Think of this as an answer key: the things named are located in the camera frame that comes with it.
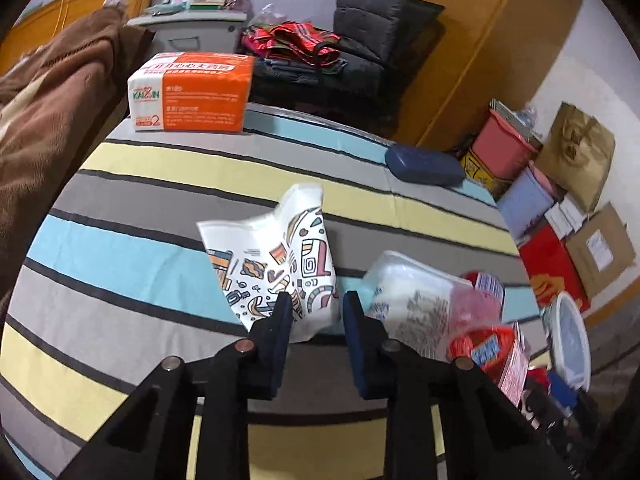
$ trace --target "blue stripe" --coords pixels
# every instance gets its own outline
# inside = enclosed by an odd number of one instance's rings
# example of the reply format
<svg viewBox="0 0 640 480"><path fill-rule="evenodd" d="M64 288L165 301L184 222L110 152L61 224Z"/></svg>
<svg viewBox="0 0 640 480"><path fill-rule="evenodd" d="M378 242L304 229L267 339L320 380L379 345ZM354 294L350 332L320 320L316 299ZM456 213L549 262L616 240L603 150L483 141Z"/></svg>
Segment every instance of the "blue stripe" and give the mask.
<svg viewBox="0 0 640 480"><path fill-rule="evenodd" d="M530 286L506 287L504 290L504 308L502 321L507 323L518 319L538 316L540 309L536 295Z"/></svg>
<svg viewBox="0 0 640 480"><path fill-rule="evenodd" d="M372 162L385 163L386 146L346 132L325 128L319 124L301 123L294 119L247 110L244 114L244 127L284 139L299 140L316 146L350 153ZM484 187L470 180L465 180L460 186L455 186L452 189L480 200L485 204L495 206L495 201L491 194Z"/></svg>
<svg viewBox="0 0 640 480"><path fill-rule="evenodd" d="M38 480L52 480L49 475L47 475L42 469L36 466L28 456L26 456L23 452L20 451L20 449L18 449L18 447L11 441L6 433L4 434L4 436L6 437L9 446L11 446L11 448L14 450L14 453L20 459L20 462L24 464L25 468L27 468L27 470L32 475L34 475Z"/></svg>
<svg viewBox="0 0 640 480"><path fill-rule="evenodd" d="M204 252L47 216L28 256L57 272L134 300L239 324ZM358 278L338 278L340 296L357 290L363 308L372 291ZM507 288L504 320L535 316L530 287Z"/></svg>

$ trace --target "wooden wardrobe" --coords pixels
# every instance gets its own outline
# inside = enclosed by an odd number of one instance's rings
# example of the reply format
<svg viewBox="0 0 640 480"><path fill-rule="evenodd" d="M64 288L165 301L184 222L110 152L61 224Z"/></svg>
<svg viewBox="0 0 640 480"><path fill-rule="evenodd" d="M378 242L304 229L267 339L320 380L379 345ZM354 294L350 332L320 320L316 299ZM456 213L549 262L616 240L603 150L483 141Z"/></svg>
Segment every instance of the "wooden wardrobe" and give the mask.
<svg viewBox="0 0 640 480"><path fill-rule="evenodd" d="M402 98L393 140L444 150L478 132L495 97L529 101L558 57L582 0L427 0L446 32Z"/></svg>
<svg viewBox="0 0 640 480"><path fill-rule="evenodd" d="M48 43L57 33L78 18L100 9L105 0L54 0L14 25L0 45L0 75L9 70L23 54ZM127 15L139 16L151 0L127 0Z"/></svg>

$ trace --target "cardboard box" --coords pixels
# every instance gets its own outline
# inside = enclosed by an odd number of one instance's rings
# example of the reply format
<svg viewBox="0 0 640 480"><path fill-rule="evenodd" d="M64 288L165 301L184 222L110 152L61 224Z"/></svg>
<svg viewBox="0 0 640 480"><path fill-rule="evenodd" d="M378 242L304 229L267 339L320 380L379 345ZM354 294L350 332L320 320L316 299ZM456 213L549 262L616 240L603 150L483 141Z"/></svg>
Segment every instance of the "cardboard box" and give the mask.
<svg viewBox="0 0 640 480"><path fill-rule="evenodd" d="M239 54L156 54L128 81L134 128L239 133L253 71Z"/></svg>
<svg viewBox="0 0 640 480"><path fill-rule="evenodd" d="M590 300L636 258L625 226L610 203L567 240L566 248Z"/></svg>

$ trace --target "screw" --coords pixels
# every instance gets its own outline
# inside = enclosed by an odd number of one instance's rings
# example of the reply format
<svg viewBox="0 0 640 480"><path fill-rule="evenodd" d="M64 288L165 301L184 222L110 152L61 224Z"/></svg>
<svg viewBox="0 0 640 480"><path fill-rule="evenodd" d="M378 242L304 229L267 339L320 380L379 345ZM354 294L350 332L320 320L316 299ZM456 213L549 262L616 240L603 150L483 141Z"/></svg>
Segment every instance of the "screw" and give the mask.
<svg viewBox="0 0 640 480"><path fill-rule="evenodd" d="M240 341L236 341L234 348L238 350L241 354L246 352L250 352L255 347L255 344L250 339L241 339Z"/></svg>
<svg viewBox="0 0 640 480"><path fill-rule="evenodd" d="M468 357L459 357L456 359L456 366L467 372L474 367L474 362Z"/></svg>
<svg viewBox="0 0 640 480"><path fill-rule="evenodd" d="M402 347L395 339L386 339L382 342L382 349L387 352L399 352Z"/></svg>
<svg viewBox="0 0 640 480"><path fill-rule="evenodd" d="M162 369L170 372L180 366L181 362L182 359L180 359L178 356L170 355L169 357L165 357L164 359L162 359L160 366L162 367Z"/></svg>

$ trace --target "bed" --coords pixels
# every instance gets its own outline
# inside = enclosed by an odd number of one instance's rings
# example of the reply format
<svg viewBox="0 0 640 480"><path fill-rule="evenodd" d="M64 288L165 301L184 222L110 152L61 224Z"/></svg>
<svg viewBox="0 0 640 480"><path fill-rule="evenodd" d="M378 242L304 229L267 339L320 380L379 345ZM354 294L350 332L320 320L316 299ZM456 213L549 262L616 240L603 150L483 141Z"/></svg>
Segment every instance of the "bed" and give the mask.
<svg viewBox="0 0 640 480"><path fill-rule="evenodd" d="M39 480L55 478L165 356L205 358L246 334L196 222L264 213L297 182L324 187L340 295L357 290L367 306L361 278L384 250L455 275L486 270L506 286L503 320L520 320L534 360L548 362L524 266L483 188L401 182L384 165L385 140L298 112L250 105L244 129L142 133L126 119L42 223L0 351L2 429ZM290 347L278 397L251 403L250 423L254 479L382 474L385 406L359 399L339 326Z"/></svg>

